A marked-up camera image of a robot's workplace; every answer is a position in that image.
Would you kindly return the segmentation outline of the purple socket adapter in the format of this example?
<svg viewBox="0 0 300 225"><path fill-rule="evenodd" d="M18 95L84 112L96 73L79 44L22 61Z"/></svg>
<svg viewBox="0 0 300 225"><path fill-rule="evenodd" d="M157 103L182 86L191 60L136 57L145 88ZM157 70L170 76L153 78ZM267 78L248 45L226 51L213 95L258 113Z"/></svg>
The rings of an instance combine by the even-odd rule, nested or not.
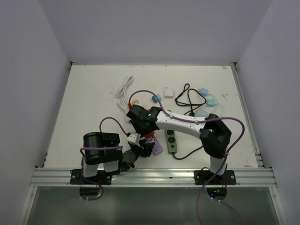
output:
<svg viewBox="0 0 300 225"><path fill-rule="evenodd" d="M163 148L157 138L153 135L146 139L147 143L153 143L154 146L152 148L152 152L155 156L161 154L163 152Z"/></svg>

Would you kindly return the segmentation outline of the red cube socket adapter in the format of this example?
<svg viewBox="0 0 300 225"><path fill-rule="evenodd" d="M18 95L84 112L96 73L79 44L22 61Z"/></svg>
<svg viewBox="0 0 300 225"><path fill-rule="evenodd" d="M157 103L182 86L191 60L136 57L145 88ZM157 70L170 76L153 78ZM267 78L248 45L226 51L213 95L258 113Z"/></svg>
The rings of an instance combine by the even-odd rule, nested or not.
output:
<svg viewBox="0 0 300 225"><path fill-rule="evenodd" d="M148 138L152 137L152 136L154 135L154 133L155 133L155 132L151 132L151 133L149 133L149 134L146 134L144 137L145 137L146 139L148 139Z"/></svg>

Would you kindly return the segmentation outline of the beige cube socket adapter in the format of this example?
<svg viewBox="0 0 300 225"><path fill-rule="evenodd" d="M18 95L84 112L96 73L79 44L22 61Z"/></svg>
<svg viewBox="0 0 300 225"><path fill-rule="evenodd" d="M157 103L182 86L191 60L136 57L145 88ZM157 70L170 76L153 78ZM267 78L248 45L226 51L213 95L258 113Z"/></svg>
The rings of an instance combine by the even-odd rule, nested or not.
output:
<svg viewBox="0 0 300 225"><path fill-rule="evenodd" d="M138 104L140 104L140 103L141 103L141 102L140 102L138 99L134 99L134 100L131 101L131 104L132 104L132 105L135 105L135 104L138 105Z"/></svg>

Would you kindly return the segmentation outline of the teal small plug adapter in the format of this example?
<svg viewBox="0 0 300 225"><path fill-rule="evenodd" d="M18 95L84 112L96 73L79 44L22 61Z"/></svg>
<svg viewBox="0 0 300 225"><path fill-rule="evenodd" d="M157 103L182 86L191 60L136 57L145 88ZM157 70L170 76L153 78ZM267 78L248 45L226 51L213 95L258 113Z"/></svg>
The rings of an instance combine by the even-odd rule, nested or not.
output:
<svg viewBox="0 0 300 225"><path fill-rule="evenodd" d="M161 96L159 95L159 94L156 94L155 96L152 96L151 97L151 100L152 100L152 102L153 103L158 103L159 101L161 101L162 100L162 98L161 98Z"/></svg>

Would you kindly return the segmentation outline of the green power strip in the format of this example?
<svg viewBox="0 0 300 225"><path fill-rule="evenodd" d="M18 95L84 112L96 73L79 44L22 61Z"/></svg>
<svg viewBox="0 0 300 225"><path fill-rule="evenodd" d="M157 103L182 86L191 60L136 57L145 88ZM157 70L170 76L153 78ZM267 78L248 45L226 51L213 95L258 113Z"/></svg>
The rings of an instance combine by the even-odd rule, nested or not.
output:
<svg viewBox="0 0 300 225"><path fill-rule="evenodd" d="M173 130L166 130L165 136L166 136L168 153L169 154L177 153L178 147L177 147L177 143L176 143L175 132Z"/></svg>

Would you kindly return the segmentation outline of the white charger plug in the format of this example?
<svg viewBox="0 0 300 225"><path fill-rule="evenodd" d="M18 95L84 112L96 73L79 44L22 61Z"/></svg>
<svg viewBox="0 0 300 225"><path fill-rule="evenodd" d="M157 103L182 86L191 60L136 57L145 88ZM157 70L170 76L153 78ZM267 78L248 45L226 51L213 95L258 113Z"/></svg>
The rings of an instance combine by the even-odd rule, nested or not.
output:
<svg viewBox="0 0 300 225"><path fill-rule="evenodd" d="M164 88L164 98L174 98L174 91L170 87Z"/></svg>

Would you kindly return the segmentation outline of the blue charger plug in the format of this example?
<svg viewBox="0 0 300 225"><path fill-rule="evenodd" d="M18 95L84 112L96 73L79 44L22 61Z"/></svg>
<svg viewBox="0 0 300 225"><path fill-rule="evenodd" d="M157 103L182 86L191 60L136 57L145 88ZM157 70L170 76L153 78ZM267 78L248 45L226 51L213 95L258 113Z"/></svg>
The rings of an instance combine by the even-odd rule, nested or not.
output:
<svg viewBox="0 0 300 225"><path fill-rule="evenodd" d="M199 94L201 95L201 96L207 96L208 94L209 94L209 91L208 91L208 89L206 89L206 88L200 88L199 90L198 90L198 92L199 92Z"/></svg>

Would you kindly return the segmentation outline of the teal charger plug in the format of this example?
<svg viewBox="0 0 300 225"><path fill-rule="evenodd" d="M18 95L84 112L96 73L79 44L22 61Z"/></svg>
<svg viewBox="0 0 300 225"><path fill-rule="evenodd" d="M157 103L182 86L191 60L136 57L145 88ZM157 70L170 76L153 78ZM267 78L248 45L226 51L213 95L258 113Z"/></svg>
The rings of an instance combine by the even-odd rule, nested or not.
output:
<svg viewBox="0 0 300 225"><path fill-rule="evenodd" d="M206 102L206 106L207 107L214 107L215 105L217 104L217 102L215 101L215 99L207 99L207 102Z"/></svg>

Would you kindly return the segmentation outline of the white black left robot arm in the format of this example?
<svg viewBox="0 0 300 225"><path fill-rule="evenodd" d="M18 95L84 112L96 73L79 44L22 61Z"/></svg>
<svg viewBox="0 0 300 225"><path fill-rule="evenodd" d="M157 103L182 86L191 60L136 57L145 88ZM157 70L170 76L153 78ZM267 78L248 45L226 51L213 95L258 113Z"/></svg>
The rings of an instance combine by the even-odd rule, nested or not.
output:
<svg viewBox="0 0 300 225"><path fill-rule="evenodd" d="M116 133L91 132L83 137L81 179L92 184L98 177L98 166L102 164L106 173L119 174L134 168L139 157L151 156L154 142L142 139L136 132L127 133L129 150L123 151L120 137Z"/></svg>

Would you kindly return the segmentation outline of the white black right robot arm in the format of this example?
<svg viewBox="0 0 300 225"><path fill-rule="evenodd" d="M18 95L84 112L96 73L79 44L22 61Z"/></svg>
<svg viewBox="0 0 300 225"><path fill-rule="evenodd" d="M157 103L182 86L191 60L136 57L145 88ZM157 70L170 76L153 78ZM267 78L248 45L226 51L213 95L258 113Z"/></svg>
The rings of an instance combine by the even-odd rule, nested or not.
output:
<svg viewBox="0 0 300 225"><path fill-rule="evenodd" d="M133 105L127 117L135 131L142 136L155 130L172 130L200 139L204 151L210 156L210 181L219 184L225 179L227 165L224 159L232 132L217 115L190 117L164 111L160 107L153 106L146 110Z"/></svg>

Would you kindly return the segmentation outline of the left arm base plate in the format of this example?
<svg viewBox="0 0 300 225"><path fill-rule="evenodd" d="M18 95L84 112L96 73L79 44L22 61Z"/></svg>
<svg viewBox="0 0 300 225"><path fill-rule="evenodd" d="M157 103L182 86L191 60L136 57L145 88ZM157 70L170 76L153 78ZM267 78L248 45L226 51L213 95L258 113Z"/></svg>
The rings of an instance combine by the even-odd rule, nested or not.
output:
<svg viewBox="0 0 300 225"><path fill-rule="evenodd" d="M107 174L104 170L98 170L97 175L93 177L82 177L82 172L80 169L73 169L70 171L71 185L110 185L112 182L111 175Z"/></svg>

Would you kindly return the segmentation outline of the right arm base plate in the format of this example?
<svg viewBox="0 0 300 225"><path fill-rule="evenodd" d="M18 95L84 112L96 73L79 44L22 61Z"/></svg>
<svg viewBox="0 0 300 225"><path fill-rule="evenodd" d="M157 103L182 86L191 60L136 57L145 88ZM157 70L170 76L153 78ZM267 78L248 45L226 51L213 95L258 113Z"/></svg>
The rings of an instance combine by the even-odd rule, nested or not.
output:
<svg viewBox="0 0 300 225"><path fill-rule="evenodd" d="M195 170L194 180L196 185L203 185L214 175L209 170ZM237 181L233 170L226 170L223 175L216 175L208 183L209 185L236 185Z"/></svg>

